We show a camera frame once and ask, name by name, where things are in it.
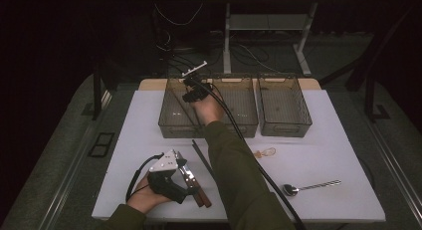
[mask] person's left hand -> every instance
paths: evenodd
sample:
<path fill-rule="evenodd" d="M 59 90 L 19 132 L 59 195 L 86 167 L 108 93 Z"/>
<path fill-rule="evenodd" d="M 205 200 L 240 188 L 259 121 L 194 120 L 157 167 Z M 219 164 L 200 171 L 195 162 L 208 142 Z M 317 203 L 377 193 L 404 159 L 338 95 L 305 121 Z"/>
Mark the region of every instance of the person's left hand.
<path fill-rule="evenodd" d="M 146 214 L 152 208 L 165 202 L 171 202 L 171 200 L 161 194 L 156 194 L 148 185 L 147 172 L 143 178 L 137 183 L 134 193 L 127 201 L 127 205 Z"/>

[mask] white desk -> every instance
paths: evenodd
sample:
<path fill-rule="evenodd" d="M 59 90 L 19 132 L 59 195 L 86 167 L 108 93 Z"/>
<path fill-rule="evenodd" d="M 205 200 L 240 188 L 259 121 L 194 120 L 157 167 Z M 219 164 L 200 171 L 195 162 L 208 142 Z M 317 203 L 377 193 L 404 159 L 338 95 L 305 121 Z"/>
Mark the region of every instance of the white desk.
<path fill-rule="evenodd" d="M 171 148 L 180 151 L 210 198 L 210 208 L 198 208 L 192 196 L 183 204 L 166 203 L 148 214 L 157 221 L 226 221 L 217 187 L 191 146 L 191 139 L 164 139 L 158 118 L 164 91 L 137 91 L 118 138 L 93 217 L 107 219 L 120 203 L 134 172 L 149 157 Z M 313 125 L 304 138 L 267 137 L 257 131 L 247 139 L 252 150 L 275 147 L 277 153 L 259 161 L 274 181 L 308 186 L 341 180 L 342 184 L 306 190 L 289 197 L 304 222 L 385 221 L 385 214 L 345 135 L 325 91 L 305 90 Z M 195 139 L 205 156 L 207 144 Z M 173 180 L 185 187 L 178 172 Z"/>

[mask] white desk leg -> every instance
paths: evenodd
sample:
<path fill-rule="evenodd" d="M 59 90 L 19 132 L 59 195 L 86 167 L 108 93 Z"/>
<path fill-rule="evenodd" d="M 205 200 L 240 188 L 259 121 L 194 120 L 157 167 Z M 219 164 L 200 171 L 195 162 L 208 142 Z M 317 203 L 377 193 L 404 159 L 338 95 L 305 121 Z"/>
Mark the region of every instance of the white desk leg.
<path fill-rule="evenodd" d="M 317 10 L 317 3 L 313 3 L 311 6 L 310 13 L 305 21 L 304 28 L 302 29 L 302 37 L 298 44 L 293 44 L 293 48 L 296 53 L 296 57 L 301 65 L 302 72 L 305 77 L 309 77 L 312 73 L 310 67 L 308 66 L 307 60 L 303 53 L 305 42 L 307 41 L 308 34 L 310 33 L 311 25 L 314 20 L 314 16 Z"/>
<path fill-rule="evenodd" d="M 232 65 L 230 63 L 230 4 L 226 6 L 226 27 L 224 31 L 224 51 L 223 51 L 223 68 L 224 73 L 232 73 Z"/>

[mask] hand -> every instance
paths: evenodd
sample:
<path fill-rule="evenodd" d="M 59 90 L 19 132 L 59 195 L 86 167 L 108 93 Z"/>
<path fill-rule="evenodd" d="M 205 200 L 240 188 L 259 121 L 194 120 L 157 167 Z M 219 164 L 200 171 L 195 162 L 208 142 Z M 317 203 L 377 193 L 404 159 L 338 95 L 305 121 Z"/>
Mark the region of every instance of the hand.
<path fill-rule="evenodd" d="M 208 95 L 204 100 L 192 103 L 191 105 L 196 110 L 198 117 L 205 125 L 208 125 L 208 123 L 212 121 L 221 120 L 223 118 L 223 108 L 221 108 L 218 102 L 211 95 Z"/>
<path fill-rule="evenodd" d="M 152 208 L 171 200 L 161 194 L 156 194 L 148 185 L 147 172 L 143 178 L 137 183 L 134 193 L 127 201 L 127 205 L 146 214 Z"/>

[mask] person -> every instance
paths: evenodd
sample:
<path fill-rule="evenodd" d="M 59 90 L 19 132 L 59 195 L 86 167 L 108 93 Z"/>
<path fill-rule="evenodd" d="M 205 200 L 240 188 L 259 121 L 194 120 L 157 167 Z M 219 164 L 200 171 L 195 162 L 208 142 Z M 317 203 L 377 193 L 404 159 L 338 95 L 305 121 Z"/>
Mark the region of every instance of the person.
<path fill-rule="evenodd" d="M 209 95 L 192 106 L 205 125 L 210 164 L 231 229 L 295 229 L 276 194 L 268 188 L 248 145 L 221 121 L 224 111 L 218 102 Z M 170 201 L 147 186 L 146 175 L 137 184 L 139 188 L 99 230 L 142 229 L 148 211 Z"/>

